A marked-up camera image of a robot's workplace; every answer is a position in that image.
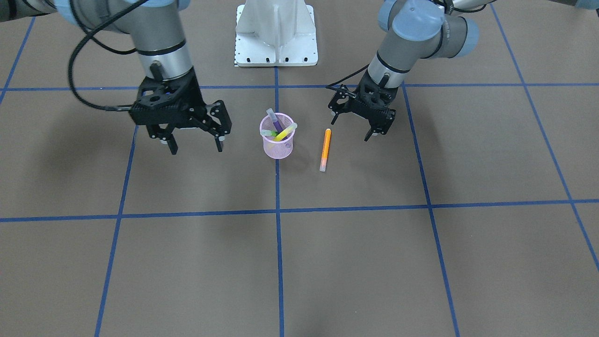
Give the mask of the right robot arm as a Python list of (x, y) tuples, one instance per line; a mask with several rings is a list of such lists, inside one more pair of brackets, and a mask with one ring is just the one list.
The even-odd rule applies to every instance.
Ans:
[[(84, 105), (96, 110), (126, 112), (148, 136), (167, 145), (175, 155), (175, 129), (201, 129), (211, 134), (219, 152), (232, 121), (225, 103), (206, 104), (193, 68), (179, 12), (188, 0), (3, 0), (1, 21), (60, 13), (79, 27), (84, 37), (69, 57), (69, 89)], [(80, 51), (100, 31), (128, 34), (145, 77), (129, 105), (98, 105), (77, 92), (73, 66)]]

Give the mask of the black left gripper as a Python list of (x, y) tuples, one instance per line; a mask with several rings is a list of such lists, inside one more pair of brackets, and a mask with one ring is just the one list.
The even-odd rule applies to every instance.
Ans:
[(366, 118), (370, 128), (364, 141), (374, 134), (386, 134), (395, 121), (396, 110), (391, 109), (390, 105), (397, 96), (397, 87), (381, 87), (370, 75), (363, 75), (357, 89), (352, 90), (347, 86), (328, 86), (328, 89), (335, 92), (328, 104), (332, 112), (331, 125), (345, 113)]

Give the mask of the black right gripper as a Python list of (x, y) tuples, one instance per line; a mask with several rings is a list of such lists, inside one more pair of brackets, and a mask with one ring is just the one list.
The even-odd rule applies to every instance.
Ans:
[(150, 138), (167, 145), (172, 155), (178, 152), (175, 128), (199, 128), (210, 133), (218, 152), (223, 152), (223, 142), (233, 127), (223, 100), (204, 103), (193, 67), (168, 81), (145, 77), (129, 116), (135, 124), (147, 125)]

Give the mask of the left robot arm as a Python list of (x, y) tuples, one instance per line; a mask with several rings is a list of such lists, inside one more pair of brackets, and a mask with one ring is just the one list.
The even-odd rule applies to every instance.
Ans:
[(391, 108), (400, 85), (420, 59), (466, 56), (479, 41), (477, 24), (464, 13), (482, 11), (487, 0), (386, 0), (377, 16), (386, 33), (372, 61), (359, 72), (357, 87), (342, 80), (328, 85), (335, 92), (328, 104), (332, 124), (353, 113), (369, 123), (365, 140), (386, 134), (395, 121)]

